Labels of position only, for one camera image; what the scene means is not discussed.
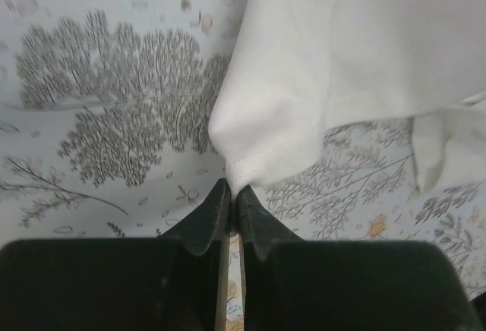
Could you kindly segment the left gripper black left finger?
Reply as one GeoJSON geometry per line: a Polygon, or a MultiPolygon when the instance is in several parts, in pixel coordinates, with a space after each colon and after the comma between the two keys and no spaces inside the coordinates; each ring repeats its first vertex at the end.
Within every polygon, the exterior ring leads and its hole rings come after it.
{"type": "Polygon", "coordinates": [[[222,330],[224,179],[156,238],[23,239],[1,250],[3,330],[222,330]]]}

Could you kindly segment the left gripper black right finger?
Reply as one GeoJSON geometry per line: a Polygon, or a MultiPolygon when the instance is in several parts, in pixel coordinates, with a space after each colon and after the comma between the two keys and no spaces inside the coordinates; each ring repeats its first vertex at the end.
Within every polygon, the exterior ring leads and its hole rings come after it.
{"type": "Polygon", "coordinates": [[[306,241],[237,198],[246,330],[482,330],[451,262],[423,241],[306,241]]]}

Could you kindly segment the white t-shirt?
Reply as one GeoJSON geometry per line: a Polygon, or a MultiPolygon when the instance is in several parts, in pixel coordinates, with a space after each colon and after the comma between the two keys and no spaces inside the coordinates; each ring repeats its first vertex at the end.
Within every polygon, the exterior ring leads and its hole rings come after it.
{"type": "Polygon", "coordinates": [[[405,117],[421,190],[485,179],[485,0],[248,0],[209,132],[238,193],[405,117]]]}

